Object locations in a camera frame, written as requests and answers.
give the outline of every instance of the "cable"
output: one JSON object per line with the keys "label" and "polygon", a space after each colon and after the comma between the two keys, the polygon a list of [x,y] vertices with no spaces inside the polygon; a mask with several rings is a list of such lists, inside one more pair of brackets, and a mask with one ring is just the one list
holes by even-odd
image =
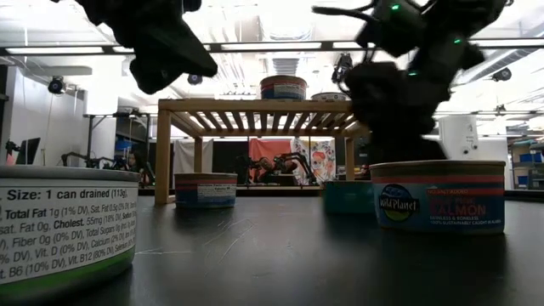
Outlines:
{"label": "cable", "polygon": [[48,125],[45,127],[46,128],[45,129],[45,140],[43,141],[44,155],[47,154],[47,148],[48,148],[49,124],[51,124],[51,112],[53,110],[53,97],[54,97],[54,95],[51,93],[51,101],[49,102]]}
{"label": "cable", "polygon": [[430,7],[432,7],[437,0],[429,0],[425,5],[419,8],[420,12],[424,13],[426,10],[428,10]]}
{"label": "cable", "polygon": [[316,14],[324,14],[329,16],[348,16],[348,17],[354,17],[360,20],[364,20],[366,22],[377,22],[377,20],[369,16],[367,14],[363,14],[361,12],[358,12],[356,10],[352,9],[343,9],[343,8],[325,8],[325,7],[312,7],[312,12]]}
{"label": "cable", "polygon": [[[30,74],[32,74],[34,77],[36,77],[36,78],[38,78],[38,79],[40,79],[40,80],[42,80],[42,81],[44,81],[44,82],[49,82],[46,78],[34,74],[34,73],[32,72],[32,70],[30,70],[30,68],[28,68],[28,66],[27,66],[25,63],[23,63],[22,60],[17,59],[17,58],[14,57],[14,56],[10,56],[9,58],[12,59],[12,60],[17,61],[18,63],[20,63],[20,64],[25,68],[25,71],[28,71],[28,72],[29,72]],[[43,68],[42,68],[40,65],[38,65],[35,61],[31,60],[31,62],[34,63],[34,64],[36,64],[36,66],[38,66],[40,69],[43,70]]]}
{"label": "cable", "polygon": [[[26,76],[25,74],[23,73],[23,109],[25,110],[25,112],[27,112],[27,109],[26,109],[26,89],[25,89],[25,79],[26,79]],[[25,165],[28,165],[28,140],[26,141],[26,145],[25,145]]]}

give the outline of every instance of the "metal pole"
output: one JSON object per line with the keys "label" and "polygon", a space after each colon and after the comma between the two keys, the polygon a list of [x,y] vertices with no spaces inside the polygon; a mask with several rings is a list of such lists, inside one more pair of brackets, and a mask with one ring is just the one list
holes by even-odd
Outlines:
{"label": "metal pole", "polygon": [[145,114],[147,117],[147,123],[145,124],[145,155],[144,159],[147,163],[149,160],[149,154],[150,154],[150,125],[151,125],[151,115]]}
{"label": "metal pole", "polygon": [[308,166],[310,177],[312,177],[311,173],[314,172],[314,169],[312,168],[312,136],[308,136]]}
{"label": "metal pole", "polygon": [[93,119],[94,115],[88,117],[88,136],[87,136],[87,167],[91,167],[91,143],[93,142]]}

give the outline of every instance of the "colorful poster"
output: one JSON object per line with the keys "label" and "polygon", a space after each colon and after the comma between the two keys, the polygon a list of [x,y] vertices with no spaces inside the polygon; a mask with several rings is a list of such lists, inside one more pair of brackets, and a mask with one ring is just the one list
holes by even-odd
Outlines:
{"label": "colorful poster", "polygon": [[[312,141],[311,144],[307,140],[293,139],[291,141],[291,151],[298,152],[306,157],[317,183],[321,184],[336,179],[337,161],[334,139]],[[308,184],[308,176],[304,173],[302,167],[298,167],[294,173],[299,184]]]}

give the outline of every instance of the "table surface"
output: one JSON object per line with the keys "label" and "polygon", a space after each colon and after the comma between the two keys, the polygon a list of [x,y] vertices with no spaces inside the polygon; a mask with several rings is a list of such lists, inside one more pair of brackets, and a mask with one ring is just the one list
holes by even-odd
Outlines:
{"label": "table surface", "polygon": [[179,211],[139,200],[133,267],[72,305],[539,305],[544,204],[508,202],[505,235],[382,230],[318,198]]}

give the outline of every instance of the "red stripe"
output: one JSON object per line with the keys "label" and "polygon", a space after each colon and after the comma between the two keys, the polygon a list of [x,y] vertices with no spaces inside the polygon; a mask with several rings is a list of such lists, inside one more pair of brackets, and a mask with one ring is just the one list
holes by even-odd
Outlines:
{"label": "red stripe", "polygon": [[488,189],[427,189],[427,196],[502,196],[503,188]]}
{"label": "red stripe", "polygon": [[263,87],[267,87],[267,86],[274,86],[274,85],[298,85],[298,86],[306,86],[306,82],[305,81],[301,81],[301,80],[291,80],[291,79],[282,79],[282,78],[279,78],[277,80],[272,80],[270,82],[263,82],[261,83],[261,88]]}
{"label": "red stripe", "polygon": [[463,183],[504,183],[502,175],[445,175],[373,177],[374,184],[463,184]]}
{"label": "red stripe", "polygon": [[263,90],[267,90],[267,89],[271,89],[271,88],[274,88],[274,84],[261,86],[261,92],[262,92]]}
{"label": "red stripe", "polygon": [[179,184],[236,184],[236,179],[195,179],[195,180],[177,180]]}

